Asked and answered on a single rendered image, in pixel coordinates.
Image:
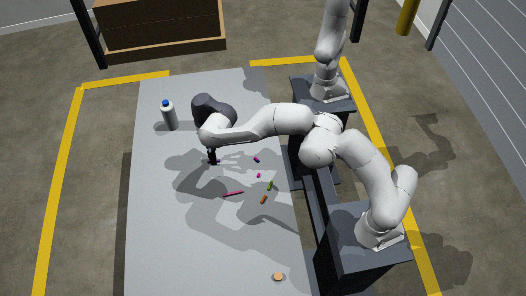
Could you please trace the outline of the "brown cylinder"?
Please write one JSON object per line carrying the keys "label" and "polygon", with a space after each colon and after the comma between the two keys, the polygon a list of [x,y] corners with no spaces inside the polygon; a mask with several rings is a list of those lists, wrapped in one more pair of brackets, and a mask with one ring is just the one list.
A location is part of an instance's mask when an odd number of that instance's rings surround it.
{"label": "brown cylinder", "polygon": [[282,280],[282,277],[283,277],[283,275],[282,275],[282,273],[280,273],[280,272],[276,272],[276,273],[274,274],[274,280],[275,280],[275,281],[281,281],[281,280]]}

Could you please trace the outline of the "white plastic bottle with blue cap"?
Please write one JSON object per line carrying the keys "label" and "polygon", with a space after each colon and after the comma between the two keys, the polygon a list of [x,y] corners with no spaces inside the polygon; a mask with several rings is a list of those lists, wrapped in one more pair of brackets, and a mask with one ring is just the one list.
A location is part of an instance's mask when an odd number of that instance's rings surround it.
{"label": "white plastic bottle with blue cap", "polygon": [[167,99],[163,100],[162,104],[160,105],[160,111],[163,115],[166,128],[168,130],[178,129],[179,122],[176,116],[176,111],[173,107],[173,103],[168,101]]}

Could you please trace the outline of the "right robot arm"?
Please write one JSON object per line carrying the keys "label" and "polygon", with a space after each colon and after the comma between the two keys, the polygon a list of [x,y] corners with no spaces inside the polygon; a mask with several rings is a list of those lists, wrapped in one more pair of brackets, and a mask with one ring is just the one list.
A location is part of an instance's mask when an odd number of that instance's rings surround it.
{"label": "right robot arm", "polygon": [[324,104],[349,99],[349,90],[337,72],[347,33],[350,0],[326,0],[323,24],[314,49],[317,60],[310,88],[313,98]]}

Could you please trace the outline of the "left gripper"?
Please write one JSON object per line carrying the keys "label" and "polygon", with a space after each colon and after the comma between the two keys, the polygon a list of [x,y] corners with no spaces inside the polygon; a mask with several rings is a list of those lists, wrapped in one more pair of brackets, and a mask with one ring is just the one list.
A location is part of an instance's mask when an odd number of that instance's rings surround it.
{"label": "left gripper", "polygon": [[[206,147],[207,148],[207,147]],[[216,161],[216,148],[207,148],[208,158],[210,160],[211,165],[217,165]]]}

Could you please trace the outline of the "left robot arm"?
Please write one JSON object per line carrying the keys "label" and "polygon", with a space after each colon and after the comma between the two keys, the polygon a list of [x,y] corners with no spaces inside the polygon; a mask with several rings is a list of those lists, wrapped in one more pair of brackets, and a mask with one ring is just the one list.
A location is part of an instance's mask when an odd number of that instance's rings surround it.
{"label": "left robot arm", "polygon": [[[362,213],[354,234],[375,253],[404,240],[402,220],[418,183],[418,173],[405,164],[390,170],[389,161],[359,130],[344,132],[342,121],[303,104],[271,103],[242,126],[235,109],[207,92],[191,100],[196,134],[207,148],[253,143],[267,137],[303,134],[298,157],[305,166],[321,169],[341,159],[366,188],[371,208]],[[232,129],[231,129],[232,128]]]}

